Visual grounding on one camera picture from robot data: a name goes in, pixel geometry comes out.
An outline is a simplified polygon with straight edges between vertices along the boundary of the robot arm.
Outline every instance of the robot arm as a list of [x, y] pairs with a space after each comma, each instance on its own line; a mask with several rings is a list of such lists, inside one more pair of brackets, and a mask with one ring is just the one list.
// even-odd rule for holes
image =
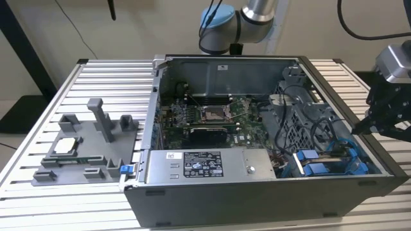
[[411, 127], [394, 125], [411, 120], [411, 40], [389, 45], [376, 57], [374, 82], [370, 86], [366, 117], [352, 134], [380, 135], [411, 142]]
[[198, 47], [202, 53], [224, 54], [234, 43], [257, 43], [269, 33], [273, 23], [273, 0], [249, 0], [238, 11], [221, 4], [213, 5], [206, 14], [204, 9], [201, 20], [212, 17], [209, 25], [201, 21]]

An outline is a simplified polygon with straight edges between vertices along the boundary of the power supply label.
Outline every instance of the power supply label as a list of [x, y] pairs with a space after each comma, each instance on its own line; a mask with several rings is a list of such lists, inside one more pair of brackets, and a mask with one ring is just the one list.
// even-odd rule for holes
[[184, 153], [184, 177], [222, 177], [220, 152]]

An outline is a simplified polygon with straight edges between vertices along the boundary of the wall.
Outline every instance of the wall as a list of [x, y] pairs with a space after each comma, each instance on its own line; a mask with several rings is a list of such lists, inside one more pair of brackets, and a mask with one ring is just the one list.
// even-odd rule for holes
[[0, 100], [17, 100], [22, 95], [38, 95], [39, 90], [0, 31]]
[[[342, 17], [362, 36], [409, 32], [402, 0], [342, 0]], [[276, 54], [341, 58], [352, 69], [369, 70], [381, 49], [405, 39], [357, 40], [340, 26], [336, 0], [290, 0]]]
[[[58, 0], [98, 59], [150, 59], [155, 53], [200, 53], [197, 31], [208, 0]], [[238, 9], [244, 0], [224, 0]], [[53, 0], [9, 0], [49, 75], [61, 83], [78, 58], [93, 56]], [[262, 54], [265, 45], [245, 46]]]
[[[115, 0], [111, 21], [106, 0], [58, 0], [98, 59], [149, 59], [155, 53], [198, 53], [197, 28], [208, 0]], [[236, 9], [246, 0], [224, 0]], [[59, 84], [78, 58], [93, 58], [53, 0], [9, 0], [53, 81]], [[409, 31], [402, 0], [342, 0], [346, 24], [361, 35]], [[342, 31], [336, 0], [290, 0], [276, 54], [341, 58], [368, 70], [386, 44], [404, 39], [360, 41]], [[265, 44], [246, 44], [262, 54]]]

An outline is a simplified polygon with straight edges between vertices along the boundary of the sticker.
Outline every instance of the sticker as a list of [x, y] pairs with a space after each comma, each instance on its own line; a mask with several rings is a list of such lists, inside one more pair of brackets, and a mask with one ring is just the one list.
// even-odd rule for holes
[[217, 65], [217, 70], [218, 71], [226, 71], [228, 70], [228, 65]]
[[181, 159], [182, 153], [166, 153], [166, 159]]
[[184, 153], [184, 177], [222, 177], [220, 152]]

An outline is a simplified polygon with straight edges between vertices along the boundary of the aluminum extrusion table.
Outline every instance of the aluminum extrusion table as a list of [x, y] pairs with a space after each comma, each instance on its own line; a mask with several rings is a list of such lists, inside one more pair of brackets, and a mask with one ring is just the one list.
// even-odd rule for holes
[[[361, 119], [368, 87], [344, 64], [310, 60], [333, 90]], [[111, 119], [130, 114], [138, 120], [133, 159], [151, 87], [150, 60], [90, 60], [77, 64], [58, 93], [0, 173], [0, 231], [141, 230], [117, 183], [33, 187], [30, 180], [50, 147], [63, 113], [94, 120], [87, 99], [99, 97]], [[411, 175], [411, 143], [374, 135]], [[411, 230], [411, 180], [385, 197], [366, 199], [342, 218], [188, 228], [205, 230], [393, 231]]]

